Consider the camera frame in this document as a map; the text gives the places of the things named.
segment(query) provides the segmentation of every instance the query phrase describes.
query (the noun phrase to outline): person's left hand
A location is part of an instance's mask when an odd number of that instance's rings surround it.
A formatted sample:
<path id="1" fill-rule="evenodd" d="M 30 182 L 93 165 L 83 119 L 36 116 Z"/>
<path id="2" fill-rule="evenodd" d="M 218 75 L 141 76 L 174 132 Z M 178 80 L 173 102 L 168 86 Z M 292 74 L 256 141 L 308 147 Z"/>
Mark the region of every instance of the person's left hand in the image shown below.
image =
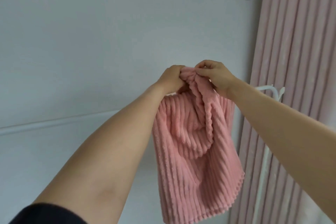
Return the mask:
<path id="1" fill-rule="evenodd" d="M 180 78 L 181 69 L 184 67 L 182 65 L 172 65 L 163 72 L 156 82 L 157 85 L 163 88 L 165 95 L 181 91 L 186 87 L 186 83 Z"/>

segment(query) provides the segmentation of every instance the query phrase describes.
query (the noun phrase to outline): pink towel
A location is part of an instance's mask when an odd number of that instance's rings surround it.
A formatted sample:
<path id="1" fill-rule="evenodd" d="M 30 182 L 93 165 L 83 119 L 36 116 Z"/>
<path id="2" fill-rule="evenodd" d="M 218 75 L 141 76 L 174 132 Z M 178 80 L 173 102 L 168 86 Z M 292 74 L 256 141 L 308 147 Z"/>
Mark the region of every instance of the pink towel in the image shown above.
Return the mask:
<path id="1" fill-rule="evenodd" d="M 244 179 L 231 140 L 234 103 L 194 68 L 183 68 L 180 78 L 190 90 L 166 96 L 153 125 L 166 224 L 192 224 L 224 213 Z"/>

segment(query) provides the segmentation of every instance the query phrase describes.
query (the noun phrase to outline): curtain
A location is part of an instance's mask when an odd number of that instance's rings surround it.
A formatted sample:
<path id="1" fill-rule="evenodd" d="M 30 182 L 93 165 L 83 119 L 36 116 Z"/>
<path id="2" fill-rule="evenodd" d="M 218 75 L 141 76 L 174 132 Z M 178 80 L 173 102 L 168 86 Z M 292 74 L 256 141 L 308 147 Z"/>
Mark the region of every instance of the curtain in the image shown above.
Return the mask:
<path id="1" fill-rule="evenodd" d="M 336 0 L 263 0 L 250 84 L 285 86 L 284 104 L 327 123 L 336 101 L 335 31 Z M 263 151 L 245 120 L 239 156 L 246 175 L 230 224 L 252 222 Z M 318 207 L 275 156 L 267 161 L 257 223 L 316 223 Z"/>

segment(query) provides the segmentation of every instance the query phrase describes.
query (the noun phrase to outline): person's right arm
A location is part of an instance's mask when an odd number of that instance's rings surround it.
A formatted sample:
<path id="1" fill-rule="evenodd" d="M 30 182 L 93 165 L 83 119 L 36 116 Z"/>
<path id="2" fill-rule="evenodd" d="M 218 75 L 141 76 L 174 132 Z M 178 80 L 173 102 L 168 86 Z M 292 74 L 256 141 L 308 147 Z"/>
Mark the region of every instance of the person's right arm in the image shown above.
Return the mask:
<path id="1" fill-rule="evenodd" d="M 239 80 L 220 62 L 202 61 L 196 68 L 237 105 L 287 172 L 336 222 L 336 133 Z"/>

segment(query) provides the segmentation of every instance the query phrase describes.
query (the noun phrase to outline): pink fleece clothing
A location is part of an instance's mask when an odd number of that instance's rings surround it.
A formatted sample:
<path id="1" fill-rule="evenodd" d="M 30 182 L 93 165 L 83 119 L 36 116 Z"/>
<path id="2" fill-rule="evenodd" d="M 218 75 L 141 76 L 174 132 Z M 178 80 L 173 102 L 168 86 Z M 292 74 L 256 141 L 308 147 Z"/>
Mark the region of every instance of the pink fleece clothing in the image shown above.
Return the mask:
<path id="1" fill-rule="evenodd" d="M 192 224 L 224 213 L 244 179 L 231 140 L 234 103 L 194 68 L 183 68 L 180 78 L 190 90 L 166 96 L 153 125 L 166 224 Z"/>

